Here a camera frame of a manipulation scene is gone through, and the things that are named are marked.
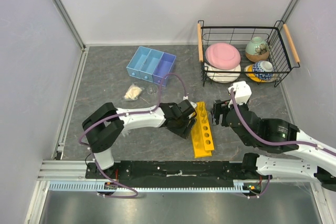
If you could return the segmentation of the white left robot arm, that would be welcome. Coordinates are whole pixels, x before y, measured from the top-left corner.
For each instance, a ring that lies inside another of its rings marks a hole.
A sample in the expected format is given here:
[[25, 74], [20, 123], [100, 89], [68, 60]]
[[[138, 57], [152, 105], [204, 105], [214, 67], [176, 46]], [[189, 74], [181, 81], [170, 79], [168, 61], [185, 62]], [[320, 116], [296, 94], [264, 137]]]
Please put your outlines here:
[[103, 178], [114, 175], [112, 145], [119, 135], [130, 130], [162, 127], [181, 138], [188, 138], [196, 122], [196, 108], [197, 104], [188, 99], [142, 109], [122, 109], [111, 102], [105, 103], [82, 122], [88, 147], [98, 163], [97, 173]]

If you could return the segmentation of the yellow test tube rack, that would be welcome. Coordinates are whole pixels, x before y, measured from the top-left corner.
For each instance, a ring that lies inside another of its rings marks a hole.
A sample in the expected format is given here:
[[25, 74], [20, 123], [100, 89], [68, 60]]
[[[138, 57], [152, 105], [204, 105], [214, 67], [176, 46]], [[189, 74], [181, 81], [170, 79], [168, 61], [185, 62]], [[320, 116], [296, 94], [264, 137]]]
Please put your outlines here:
[[208, 113], [205, 120], [203, 120], [200, 116], [199, 107], [202, 103], [205, 104], [204, 101], [197, 103], [195, 117], [196, 123], [191, 130], [191, 140], [195, 158], [210, 157], [212, 156], [212, 151], [215, 149], [211, 127], [208, 120]]

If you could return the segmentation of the blue three-compartment drawer box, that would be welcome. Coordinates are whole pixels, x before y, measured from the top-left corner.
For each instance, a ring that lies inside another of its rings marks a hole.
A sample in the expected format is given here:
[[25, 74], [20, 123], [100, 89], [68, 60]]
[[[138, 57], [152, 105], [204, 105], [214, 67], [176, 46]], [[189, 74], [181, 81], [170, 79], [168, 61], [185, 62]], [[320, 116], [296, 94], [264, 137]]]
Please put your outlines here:
[[128, 63], [129, 76], [166, 87], [168, 76], [174, 69], [176, 55], [140, 46]]

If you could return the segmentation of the clear glass test tube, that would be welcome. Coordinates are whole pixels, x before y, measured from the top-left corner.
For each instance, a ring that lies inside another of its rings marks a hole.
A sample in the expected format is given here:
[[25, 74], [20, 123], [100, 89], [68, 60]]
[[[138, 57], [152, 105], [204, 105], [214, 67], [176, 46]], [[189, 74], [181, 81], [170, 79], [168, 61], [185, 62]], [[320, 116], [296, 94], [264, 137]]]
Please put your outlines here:
[[207, 118], [207, 111], [206, 111], [205, 104], [202, 103], [199, 105], [199, 107], [200, 107], [200, 116], [203, 120], [205, 120]]

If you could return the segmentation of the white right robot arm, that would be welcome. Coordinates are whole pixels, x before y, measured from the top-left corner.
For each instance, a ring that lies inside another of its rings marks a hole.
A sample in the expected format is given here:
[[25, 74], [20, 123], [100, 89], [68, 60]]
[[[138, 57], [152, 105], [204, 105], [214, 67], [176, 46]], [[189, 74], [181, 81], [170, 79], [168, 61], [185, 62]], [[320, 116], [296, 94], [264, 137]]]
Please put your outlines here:
[[271, 154], [286, 154], [295, 159], [271, 159], [256, 155], [255, 161], [241, 164], [248, 179], [257, 174], [273, 177], [309, 177], [327, 190], [335, 191], [335, 148], [317, 141], [297, 126], [282, 119], [262, 119], [246, 103], [216, 100], [211, 109], [216, 125], [230, 127], [246, 146]]

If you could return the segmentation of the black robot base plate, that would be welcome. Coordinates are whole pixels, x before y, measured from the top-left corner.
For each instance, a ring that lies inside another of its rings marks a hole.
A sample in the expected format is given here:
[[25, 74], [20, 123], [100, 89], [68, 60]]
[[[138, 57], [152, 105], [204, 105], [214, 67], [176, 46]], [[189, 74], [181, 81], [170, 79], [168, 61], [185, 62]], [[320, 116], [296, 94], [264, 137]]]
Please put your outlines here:
[[267, 181], [257, 172], [260, 155], [247, 153], [230, 161], [119, 161], [104, 173], [126, 186], [231, 186], [234, 180]]

